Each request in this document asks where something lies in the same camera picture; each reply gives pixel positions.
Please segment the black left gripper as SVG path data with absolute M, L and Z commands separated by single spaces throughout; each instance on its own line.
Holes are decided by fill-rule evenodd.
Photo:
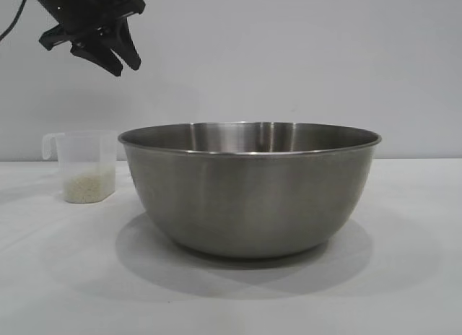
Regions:
M 123 65 L 114 51 L 134 71 L 141 66 L 128 26 L 127 17 L 142 14 L 144 0 L 38 0 L 42 7 L 57 21 L 58 25 L 44 32 L 39 43 L 46 49 L 67 41 L 85 39 L 110 27 L 107 43 L 87 41 L 73 43 L 73 56 L 83 58 L 119 77 Z

